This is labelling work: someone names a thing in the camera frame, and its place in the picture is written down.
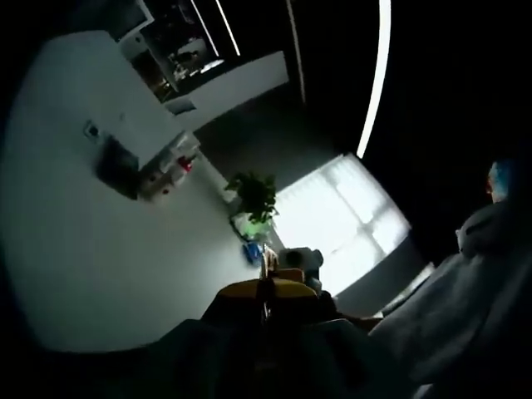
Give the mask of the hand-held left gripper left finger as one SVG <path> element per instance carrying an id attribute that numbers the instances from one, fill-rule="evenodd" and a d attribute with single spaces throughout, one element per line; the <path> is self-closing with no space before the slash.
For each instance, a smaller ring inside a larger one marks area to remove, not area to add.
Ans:
<path id="1" fill-rule="evenodd" d="M 222 288 L 201 318 L 183 321 L 149 345 L 138 397 L 227 397 L 224 384 L 262 321 L 263 286 L 256 278 Z"/>

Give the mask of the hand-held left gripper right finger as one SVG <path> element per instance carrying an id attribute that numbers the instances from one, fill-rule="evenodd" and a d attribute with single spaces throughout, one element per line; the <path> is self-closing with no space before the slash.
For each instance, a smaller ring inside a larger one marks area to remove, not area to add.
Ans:
<path id="1" fill-rule="evenodd" d="M 268 325 L 279 330 L 293 359 L 290 371 L 301 373 L 296 386 L 303 397 L 399 397 L 399 367 L 391 356 L 304 283 L 270 279 L 268 310 Z"/>

